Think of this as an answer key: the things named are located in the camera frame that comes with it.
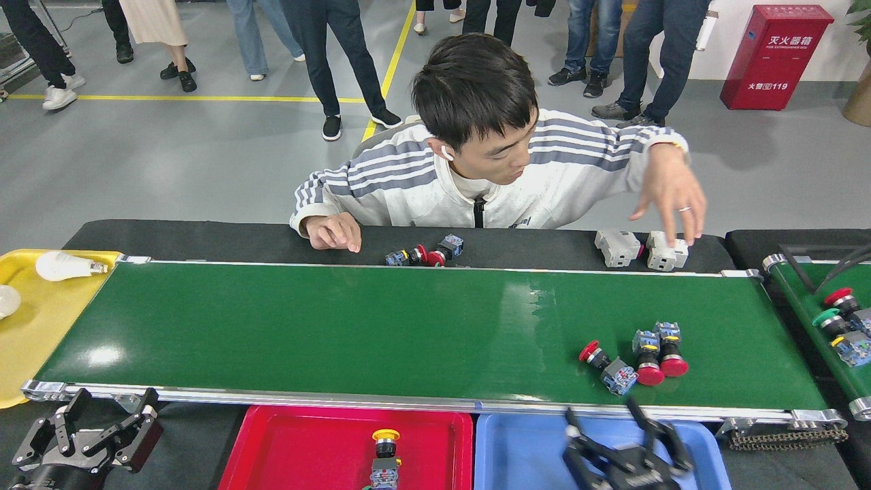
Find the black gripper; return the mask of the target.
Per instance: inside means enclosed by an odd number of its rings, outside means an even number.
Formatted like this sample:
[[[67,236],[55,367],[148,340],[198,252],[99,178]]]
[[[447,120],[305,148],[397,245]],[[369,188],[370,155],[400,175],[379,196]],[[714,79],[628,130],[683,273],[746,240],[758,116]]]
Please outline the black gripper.
[[[610,449],[582,433],[582,426],[572,412],[564,410],[568,426],[568,446],[563,461],[579,489],[678,489],[673,477],[694,469],[687,447],[672,425],[648,418],[634,398],[627,408],[643,431],[641,446]],[[663,444],[671,458],[666,462],[655,453],[656,442]],[[592,472],[586,462],[596,466],[602,475]]]
[[[30,472],[21,488],[100,489],[111,465],[129,472],[143,468],[164,431],[157,421],[157,390],[147,388],[133,413],[85,443],[76,437],[75,422],[91,400],[90,391],[81,388],[54,415],[34,421],[12,460]],[[57,447],[48,451],[52,441]]]

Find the person's left hand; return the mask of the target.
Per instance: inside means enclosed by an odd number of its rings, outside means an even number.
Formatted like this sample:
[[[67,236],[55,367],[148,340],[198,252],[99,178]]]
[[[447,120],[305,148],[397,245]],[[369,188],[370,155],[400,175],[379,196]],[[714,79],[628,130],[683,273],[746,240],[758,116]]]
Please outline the person's left hand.
[[[684,240],[693,245],[703,234],[708,202],[700,181],[688,166],[687,152],[669,143],[656,143],[647,150],[649,163],[644,171],[638,205],[629,220],[644,216],[654,205],[661,217],[669,245],[677,239],[677,222],[683,226]]]

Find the person's right hand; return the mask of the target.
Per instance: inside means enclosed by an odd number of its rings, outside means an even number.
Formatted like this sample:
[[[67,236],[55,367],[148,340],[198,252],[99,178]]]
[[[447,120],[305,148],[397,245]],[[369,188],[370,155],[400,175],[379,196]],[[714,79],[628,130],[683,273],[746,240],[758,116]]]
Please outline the person's right hand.
[[[346,249],[361,251],[361,228],[349,213],[311,215],[301,222],[314,249]]]

